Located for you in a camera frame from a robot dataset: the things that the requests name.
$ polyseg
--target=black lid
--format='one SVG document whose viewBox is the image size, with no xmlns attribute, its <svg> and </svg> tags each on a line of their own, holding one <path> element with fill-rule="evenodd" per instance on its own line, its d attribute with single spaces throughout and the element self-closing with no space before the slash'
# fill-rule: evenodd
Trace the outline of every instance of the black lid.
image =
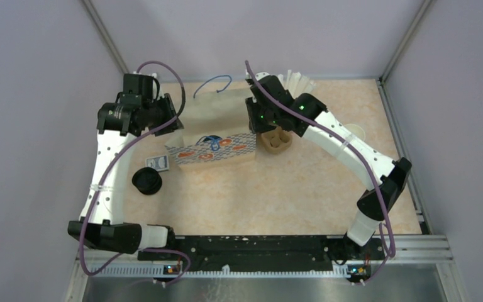
<svg viewBox="0 0 483 302">
<path fill-rule="evenodd" d="M 158 171 L 145 167 L 134 173 L 132 184 L 145 195 L 153 195 L 162 187 L 162 178 Z"/>
</svg>

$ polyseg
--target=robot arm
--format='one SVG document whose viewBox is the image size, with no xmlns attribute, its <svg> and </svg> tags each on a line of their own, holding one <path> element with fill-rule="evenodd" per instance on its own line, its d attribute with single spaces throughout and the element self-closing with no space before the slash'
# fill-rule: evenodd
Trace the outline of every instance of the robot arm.
<svg viewBox="0 0 483 302">
<path fill-rule="evenodd" d="M 164 247 L 174 233 L 167 226 L 141 225 L 124 222 L 124 197 L 126 176 L 134 147 L 127 150 L 115 163 L 104 185 L 99 180 L 115 156 L 139 136 L 145 128 L 155 128 L 175 116 L 169 94 L 153 99 L 159 87 L 153 77 L 141 74 L 125 74 L 123 91 L 115 103 L 106 103 L 97 114 L 97 160 L 86 204 L 78 221 L 70 221 L 68 233 L 79 239 L 82 224 L 88 223 L 85 244 L 92 249 L 132 254 L 145 247 Z M 177 120 L 171 126 L 155 133 L 156 136 L 182 128 Z M 92 200 L 99 191 L 97 200 Z M 89 221 L 84 221 L 91 202 L 97 206 Z"/>
<path fill-rule="evenodd" d="M 393 207 L 406 185 L 412 166 L 410 161 L 405 158 L 393 161 L 390 157 L 381 154 L 364 141 L 358 139 L 314 96 L 302 94 L 297 99 L 293 99 L 289 91 L 284 90 L 276 76 L 261 72 L 256 74 L 255 77 L 255 80 L 259 81 L 264 89 L 281 104 L 320 125 L 332 129 L 337 135 L 345 138 L 346 142 L 342 143 L 338 139 L 329 136 L 323 130 L 286 113 L 262 94 L 260 89 L 254 84 L 253 79 L 247 79 L 254 95 L 253 98 L 248 98 L 245 101 L 250 127 L 253 132 L 267 132 L 273 130 L 276 126 L 280 126 L 286 131 L 293 131 L 300 137 L 314 142 L 329 154 L 335 156 L 362 181 L 366 191 L 357 203 L 358 212 L 346 236 L 356 245 L 364 246 L 376 231 L 379 223 L 384 220 L 384 216 L 375 195 L 374 184 L 367 170 L 360 159 L 347 148 L 346 144 L 355 147 L 370 165 L 388 211 Z"/>
</svg>

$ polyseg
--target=open bag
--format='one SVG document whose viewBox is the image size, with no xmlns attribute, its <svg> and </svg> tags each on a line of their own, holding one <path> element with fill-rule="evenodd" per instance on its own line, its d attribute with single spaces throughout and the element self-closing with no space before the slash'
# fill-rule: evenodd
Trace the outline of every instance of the open bag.
<svg viewBox="0 0 483 302">
<path fill-rule="evenodd" d="M 249 130 L 249 88 L 198 94 L 187 102 L 177 130 L 165 143 L 181 169 L 201 169 L 254 160 L 256 135 Z"/>
</svg>

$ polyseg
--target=blue cord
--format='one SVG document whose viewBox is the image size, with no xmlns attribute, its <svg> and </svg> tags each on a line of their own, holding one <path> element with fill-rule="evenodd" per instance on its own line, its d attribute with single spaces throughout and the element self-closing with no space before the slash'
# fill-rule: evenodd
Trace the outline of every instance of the blue cord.
<svg viewBox="0 0 483 302">
<path fill-rule="evenodd" d="M 220 90 L 216 90 L 217 93 L 220 93 L 221 91 L 224 91 L 229 85 L 230 83 L 232 83 L 232 77 L 228 74 L 222 74 L 222 75 L 216 75 L 215 77 L 207 80 L 206 82 L 202 83 L 199 88 L 197 88 L 197 90 L 195 90 L 195 92 L 193 93 L 193 98 L 195 98 L 195 95 L 197 94 L 197 92 L 199 91 L 199 89 L 203 88 L 204 85 L 206 85 L 208 82 L 212 81 L 212 80 L 215 80 L 219 77 L 228 77 L 229 80 L 228 80 L 228 84 L 223 88 L 223 89 L 220 89 Z"/>
<path fill-rule="evenodd" d="M 205 135 L 205 136 L 201 137 L 197 141 L 196 145 L 198 145 L 203 140 L 203 138 L 208 138 L 211 141 L 210 148 L 212 149 L 212 151 L 215 152 L 215 151 L 219 150 L 219 148 L 221 148 L 219 146 L 219 141 L 221 140 L 221 137 L 212 137 L 210 135 Z"/>
</svg>

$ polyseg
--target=white wall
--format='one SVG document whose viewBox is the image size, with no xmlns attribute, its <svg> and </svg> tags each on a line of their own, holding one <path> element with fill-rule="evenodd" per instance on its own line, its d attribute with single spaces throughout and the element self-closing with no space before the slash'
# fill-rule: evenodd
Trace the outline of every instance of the white wall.
<svg viewBox="0 0 483 302">
<path fill-rule="evenodd" d="M 483 1 L 437 1 L 388 88 L 431 226 L 483 301 Z"/>
<path fill-rule="evenodd" d="M 97 110 L 121 76 L 77 0 L 0 1 L 0 301 L 60 301 Z"/>
<path fill-rule="evenodd" d="M 269 72 L 379 76 L 422 2 L 93 0 L 129 69 L 153 57 L 200 80 L 244 77 L 245 59 Z"/>
</svg>

